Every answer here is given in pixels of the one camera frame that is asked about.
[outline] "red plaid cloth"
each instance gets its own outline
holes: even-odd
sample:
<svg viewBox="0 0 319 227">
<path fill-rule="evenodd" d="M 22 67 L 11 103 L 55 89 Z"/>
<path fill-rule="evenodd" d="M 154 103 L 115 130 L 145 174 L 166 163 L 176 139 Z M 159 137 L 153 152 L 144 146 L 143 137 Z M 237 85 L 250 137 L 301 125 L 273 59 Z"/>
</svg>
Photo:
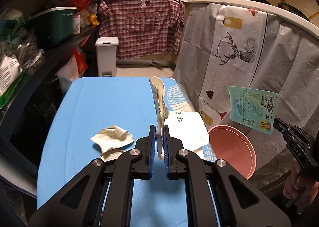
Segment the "red plaid cloth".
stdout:
<svg viewBox="0 0 319 227">
<path fill-rule="evenodd" d="M 102 0 L 100 37 L 119 38 L 117 58 L 177 55 L 184 4 L 175 0 Z"/>
</svg>

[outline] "dark green plastic bin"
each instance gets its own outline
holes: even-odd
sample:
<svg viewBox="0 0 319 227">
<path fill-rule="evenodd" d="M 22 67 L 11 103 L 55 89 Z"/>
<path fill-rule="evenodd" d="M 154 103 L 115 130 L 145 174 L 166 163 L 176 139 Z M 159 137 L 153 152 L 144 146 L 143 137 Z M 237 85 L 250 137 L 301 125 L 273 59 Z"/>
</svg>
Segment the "dark green plastic bin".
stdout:
<svg viewBox="0 0 319 227">
<path fill-rule="evenodd" d="M 51 49 L 72 36 L 75 6 L 55 7 L 31 17 L 29 26 L 34 28 L 38 47 Z"/>
</svg>

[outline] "blue table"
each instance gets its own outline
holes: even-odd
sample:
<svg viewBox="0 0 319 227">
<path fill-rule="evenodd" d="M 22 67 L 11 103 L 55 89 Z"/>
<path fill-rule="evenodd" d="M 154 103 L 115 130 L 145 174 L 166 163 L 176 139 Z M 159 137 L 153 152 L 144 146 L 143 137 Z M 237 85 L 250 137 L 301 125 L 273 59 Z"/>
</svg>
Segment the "blue table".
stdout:
<svg viewBox="0 0 319 227">
<path fill-rule="evenodd" d="M 166 92 L 171 87 L 179 88 L 174 79 L 162 80 Z M 169 106 L 174 98 L 167 97 L 165 103 Z M 186 102 L 185 97 L 179 96 L 178 102 Z M 38 208 L 99 157 L 100 147 L 90 137 L 113 124 L 129 130 L 135 141 L 148 136 L 151 124 L 157 125 L 149 78 L 81 78 L 72 83 L 44 145 L 38 174 Z M 123 150 L 134 147 L 135 141 Z M 153 178 L 134 182 L 131 226 L 188 226 L 184 180 L 168 180 L 164 161 L 157 156 Z"/>
</svg>

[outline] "metal bolt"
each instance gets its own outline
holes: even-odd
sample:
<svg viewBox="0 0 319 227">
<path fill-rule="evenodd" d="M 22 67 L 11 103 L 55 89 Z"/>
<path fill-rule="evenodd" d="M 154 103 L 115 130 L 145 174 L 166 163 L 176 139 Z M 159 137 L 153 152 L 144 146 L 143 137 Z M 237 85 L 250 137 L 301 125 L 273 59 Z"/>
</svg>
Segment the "metal bolt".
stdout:
<svg viewBox="0 0 319 227">
<path fill-rule="evenodd" d="M 133 156 L 137 156 L 138 154 L 140 154 L 141 152 L 139 151 L 139 149 L 132 149 L 130 150 L 130 154 Z"/>
<path fill-rule="evenodd" d="M 180 155 L 182 155 L 182 156 L 186 156 L 186 155 L 188 155 L 188 150 L 185 150 L 185 149 L 181 149 L 181 150 L 179 150 L 178 151 L 178 153 L 180 154 Z"/>
<path fill-rule="evenodd" d="M 103 161 L 100 160 L 100 159 L 95 159 L 95 160 L 92 161 L 92 165 L 95 166 L 95 167 L 99 167 L 99 166 L 102 165 L 102 162 Z"/>
<path fill-rule="evenodd" d="M 216 164 L 220 167 L 224 167 L 224 166 L 226 166 L 227 162 L 225 160 L 220 159 L 220 160 L 216 161 Z"/>
</svg>

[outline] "kitchen counter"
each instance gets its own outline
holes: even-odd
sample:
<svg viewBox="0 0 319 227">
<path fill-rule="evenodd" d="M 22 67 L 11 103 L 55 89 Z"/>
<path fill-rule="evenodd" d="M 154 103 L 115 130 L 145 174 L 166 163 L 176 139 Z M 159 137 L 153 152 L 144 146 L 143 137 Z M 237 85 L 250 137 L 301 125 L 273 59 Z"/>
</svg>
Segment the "kitchen counter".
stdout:
<svg viewBox="0 0 319 227">
<path fill-rule="evenodd" d="M 222 5 L 232 5 L 232 6 L 239 6 L 239 7 L 250 8 L 250 9 L 254 9 L 258 11 L 263 11 L 269 14 L 275 14 L 280 16 L 285 21 L 290 22 L 304 29 L 306 32 L 310 33 L 315 38 L 319 39 L 319 28 L 316 25 L 312 24 L 311 22 L 308 22 L 307 20 L 301 18 L 298 15 L 295 15 L 289 11 L 286 11 L 284 9 L 281 9 L 273 5 L 267 5 L 264 3 L 259 3 L 259 2 L 250 1 L 250 0 L 179 0 L 179 1 L 182 1 L 188 4 L 216 3 L 216 4 L 222 4 Z"/>
</svg>

